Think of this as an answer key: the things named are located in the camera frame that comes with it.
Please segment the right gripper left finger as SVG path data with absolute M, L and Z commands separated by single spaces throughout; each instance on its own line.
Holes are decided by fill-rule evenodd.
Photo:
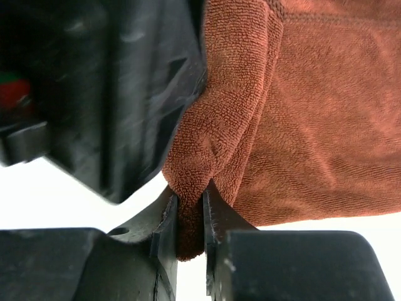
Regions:
M 108 233 L 1 231 L 1 299 L 174 300 L 177 203 L 164 191 Z

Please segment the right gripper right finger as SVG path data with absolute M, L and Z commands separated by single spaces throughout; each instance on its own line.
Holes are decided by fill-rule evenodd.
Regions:
M 387 301 L 369 242 L 352 231 L 264 231 L 210 182 L 202 194 L 206 290 L 213 300 Z

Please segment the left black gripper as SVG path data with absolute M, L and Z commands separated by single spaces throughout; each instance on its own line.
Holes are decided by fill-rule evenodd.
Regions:
M 1 162 L 113 203 L 162 168 L 207 78 L 204 1 L 2 1 Z

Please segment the brown towel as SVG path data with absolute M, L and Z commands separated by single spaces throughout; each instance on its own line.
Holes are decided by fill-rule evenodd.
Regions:
M 400 211 L 400 2 L 208 1 L 207 87 L 163 168 L 177 256 L 214 182 L 254 226 Z

